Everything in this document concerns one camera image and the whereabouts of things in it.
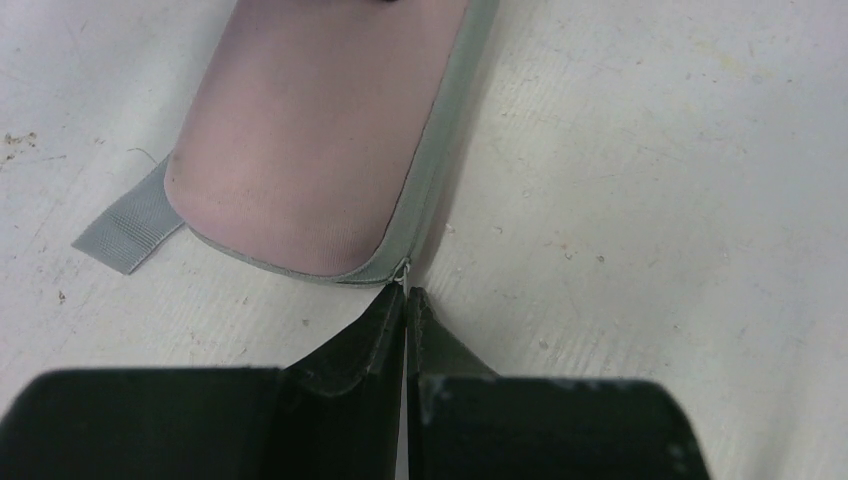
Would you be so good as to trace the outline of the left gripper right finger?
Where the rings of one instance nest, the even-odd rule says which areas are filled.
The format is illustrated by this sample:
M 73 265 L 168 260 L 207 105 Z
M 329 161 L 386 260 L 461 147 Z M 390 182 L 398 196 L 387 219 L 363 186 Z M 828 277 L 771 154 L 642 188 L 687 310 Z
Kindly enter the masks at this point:
M 406 304 L 413 479 L 706 479 L 684 411 L 640 379 L 502 376 L 438 318 Z

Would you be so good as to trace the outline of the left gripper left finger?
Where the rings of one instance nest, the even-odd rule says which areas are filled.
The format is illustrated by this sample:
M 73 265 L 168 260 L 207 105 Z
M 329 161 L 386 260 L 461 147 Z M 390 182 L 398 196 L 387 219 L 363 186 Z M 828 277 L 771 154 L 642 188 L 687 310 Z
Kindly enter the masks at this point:
M 406 298 L 286 368 L 56 370 L 1 421 L 5 479 L 391 479 Z

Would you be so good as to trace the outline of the pink zippered umbrella case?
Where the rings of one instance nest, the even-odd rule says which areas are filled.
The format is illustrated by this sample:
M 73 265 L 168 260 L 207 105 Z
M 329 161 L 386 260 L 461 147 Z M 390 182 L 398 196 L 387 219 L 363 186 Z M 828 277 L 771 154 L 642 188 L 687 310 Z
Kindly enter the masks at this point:
M 239 1 L 168 156 L 74 247 L 128 275 L 173 232 L 319 283 L 427 236 L 495 1 Z

